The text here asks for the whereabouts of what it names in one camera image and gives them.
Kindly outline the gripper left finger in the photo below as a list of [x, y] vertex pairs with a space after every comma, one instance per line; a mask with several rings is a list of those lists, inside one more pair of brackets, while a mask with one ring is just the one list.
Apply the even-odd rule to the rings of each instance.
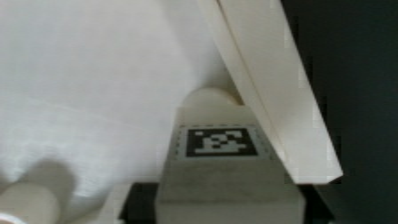
[[134, 183], [131, 185], [122, 210], [118, 213], [118, 220], [122, 224], [156, 224], [156, 190], [156, 183]]

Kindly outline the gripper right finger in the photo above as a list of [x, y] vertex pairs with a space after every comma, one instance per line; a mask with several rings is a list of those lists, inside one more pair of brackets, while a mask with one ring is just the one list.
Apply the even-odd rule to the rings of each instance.
[[298, 189], [305, 198], [303, 224], [332, 224], [333, 214], [314, 186], [301, 184]]

